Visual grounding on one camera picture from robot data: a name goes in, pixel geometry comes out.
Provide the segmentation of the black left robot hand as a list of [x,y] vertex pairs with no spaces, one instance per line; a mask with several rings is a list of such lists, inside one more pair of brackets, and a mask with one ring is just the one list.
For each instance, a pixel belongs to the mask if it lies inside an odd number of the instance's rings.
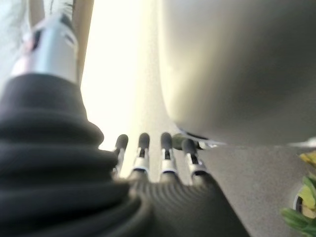
[[182,151],[192,183],[177,173],[173,140],[161,136],[160,181],[149,175],[149,135],[131,174],[119,178],[128,137],[99,149],[77,79],[78,42],[58,13],[34,27],[0,99],[0,234],[3,237],[246,237],[248,232],[194,141]]

